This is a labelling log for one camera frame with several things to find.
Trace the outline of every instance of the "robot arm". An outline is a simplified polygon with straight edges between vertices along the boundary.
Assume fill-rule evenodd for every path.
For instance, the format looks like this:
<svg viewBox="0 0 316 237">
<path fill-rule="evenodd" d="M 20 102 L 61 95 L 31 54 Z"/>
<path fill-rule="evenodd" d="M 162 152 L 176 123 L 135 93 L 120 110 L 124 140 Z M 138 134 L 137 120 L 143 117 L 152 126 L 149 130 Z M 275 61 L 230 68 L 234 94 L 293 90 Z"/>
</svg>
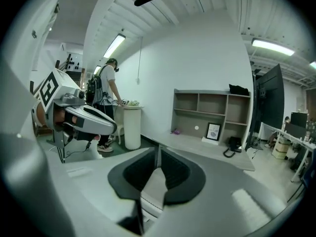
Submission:
<svg viewBox="0 0 316 237">
<path fill-rule="evenodd" d="M 68 74 L 58 69 L 43 81 L 39 98 L 45 111 L 45 123 L 53 130 L 50 143 L 54 146 L 64 148 L 72 139 L 91 141 L 96 135 L 110 135 L 116 131 L 114 120 L 85 104 L 84 92 Z M 62 124 L 54 120 L 54 113 L 60 108 L 65 110 Z M 73 116 L 77 117 L 76 123 L 72 122 Z"/>
</svg>

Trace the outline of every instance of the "white t-shirt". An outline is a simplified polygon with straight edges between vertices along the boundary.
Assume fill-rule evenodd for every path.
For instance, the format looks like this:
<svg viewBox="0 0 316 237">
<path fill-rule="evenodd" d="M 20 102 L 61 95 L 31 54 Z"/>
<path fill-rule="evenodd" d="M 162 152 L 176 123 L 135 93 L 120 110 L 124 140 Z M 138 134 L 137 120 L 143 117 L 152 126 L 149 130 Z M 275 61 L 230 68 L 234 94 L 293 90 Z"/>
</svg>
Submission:
<svg viewBox="0 0 316 237">
<path fill-rule="evenodd" d="M 101 82 L 102 82 L 102 91 L 107 92 L 109 97 L 103 96 L 103 101 L 100 101 L 100 105 L 112 105 L 114 102 L 113 99 L 113 92 L 111 91 L 109 81 L 115 80 L 115 72 L 114 68 L 111 65 L 106 65 L 105 68 L 102 70 L 101 73 Z"/>
</svg>

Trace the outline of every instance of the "white desk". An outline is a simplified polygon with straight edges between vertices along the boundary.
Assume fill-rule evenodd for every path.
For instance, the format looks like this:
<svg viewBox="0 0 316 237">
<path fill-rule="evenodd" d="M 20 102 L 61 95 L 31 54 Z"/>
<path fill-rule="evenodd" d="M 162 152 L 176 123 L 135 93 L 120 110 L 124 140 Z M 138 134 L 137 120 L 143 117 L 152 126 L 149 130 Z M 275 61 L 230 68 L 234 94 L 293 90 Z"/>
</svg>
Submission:
<svg viewBox="0 0 316 237">
<path fill-rule="evenodd" d="M 260 135 L 261 135 L 261 132 L 262 132 L 262 129 L 263 127 L 266 127 L 270 130 L 273 130 L 273 131 L 276 131 L 277 132 L 277 140 L 276 140 L 276 145 L 279 143 L 279 140 L 280 140 L 280 135 L 283 135 L 283 137 L 285 137 L 286 139 L 292 141 L 292 142 L 295 142 L 295 143 L 298 143 L 300 144 L 301 146 L 303 146 L 304 148 L 306 148 L 306 151 L 305 151 L 305 154 L 304 154 L 304 157 L 303 157 L 303 160 L 300 164 L 300 166 L 298 167 L 297 171 L 295 172 L 294 176 L 292 177 L 291 179 L 291 182 L 294 182 L 294 179 L 298 176 L 299 172 L 301 171 L 303 165 L 304 165 L 304 162 L 305 162 L 305 159 L 308 155 L 308 152 L 309 151 L 313 151 L 314 149 L 316 149 L 316 145 L 314 144 L 310 144 L 308 142 L 305 142 L 305 141 L 302 141 L 288 133 L 286 133 L 286 131 L 282 131 L 281 129 L 277 129 L 275 127 L 272 127 L 272 126 L 269 126 L 267 124 L 264 124 L 264 123 L 261 123 L 261 127 L 260 127 L 260 131 L 259 131 L 259 138 L 260 138 Z M 277 149 L 277 147 L 274 147 L 273 151 L 272 151 L 272 154 L 275 152 L 275 150 Z"/>
<path fill-rule="evenodd" d="M 245 150 L 242 150 L 241 153 L 236 153 L 232 158 L 227 158 L 223 156 L 223 151 L 225 151 L 227 147 L 202 142 L 201 138 L 165 132 L 162 134 L 153 134 L 151 139 L 172 149 L 183 150 L 200 156 L 224 161 L 243 170 L 255 171 L 255 167 Z"/>
</svg>

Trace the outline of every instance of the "wall shelf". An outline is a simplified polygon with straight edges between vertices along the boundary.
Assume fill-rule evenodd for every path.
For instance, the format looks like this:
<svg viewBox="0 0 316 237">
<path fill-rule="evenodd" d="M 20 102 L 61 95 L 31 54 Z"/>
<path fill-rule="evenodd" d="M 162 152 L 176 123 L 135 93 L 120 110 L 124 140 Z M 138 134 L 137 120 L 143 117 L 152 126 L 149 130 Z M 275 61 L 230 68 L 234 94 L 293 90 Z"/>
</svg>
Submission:
<svg viewBox="0 0 316 237">
<path fill-rule="evenodd" d="M 171 130 L 202 138 L 208 124 L 221 125 L 219 144 L 229 138 L 246 137 L 249 122 L 250 96 L 234 95 L 229 91 L 174 90 Z"/>
</svg>

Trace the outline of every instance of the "fluorescent ceiling light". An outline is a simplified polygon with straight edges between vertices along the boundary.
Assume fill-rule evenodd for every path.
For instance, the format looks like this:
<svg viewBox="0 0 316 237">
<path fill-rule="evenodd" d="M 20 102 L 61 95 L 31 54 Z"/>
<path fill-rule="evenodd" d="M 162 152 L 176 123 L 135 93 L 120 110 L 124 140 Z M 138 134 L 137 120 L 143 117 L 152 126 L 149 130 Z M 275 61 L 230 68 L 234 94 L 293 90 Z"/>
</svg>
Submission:
<svg viewBox="0 0 316 237">
<path fill-rule="evenodd" d="M 288 48 L 286 48 L 284 46 L 277 45 L 277 44 L 274 44 L 274 43 L 271 43 L 271 42 L 267 42 L 267 41 L 263 41 L 263 40 L 259 40 L 259 39 L 253 39 L 252 40 L 252 46 L 270 49 L 270 50 L 273 50 L 273 51 L 277 51 L 277 52 L 286 54 L 288 56 L 291 56 L 294 53 L 293 50 L 288 49 Z"/>
<path fill-rule="evenodd" d="M 104 56 L 105 58 L 110 58 L 110 56 L 113 54 L 115 49 L 124 41 L 126 37 L 122 34 L 118 34 L 117 37 L 114 39 L 114 41 L 109 46 L 108 50 L 105 52 Z"/>
<path fill-rule="evenodd" d="M 96 66 L 95 70 L 94 70 L 94 75 L 98 72 L 98 70 L 101 68 L 101 66 Z"/>
<path fill-rule="evenodd" d="M 316 62 L 313 61 L 311 64 L 310 64 L 314 69 L 316 69 Z"/>
</svg>

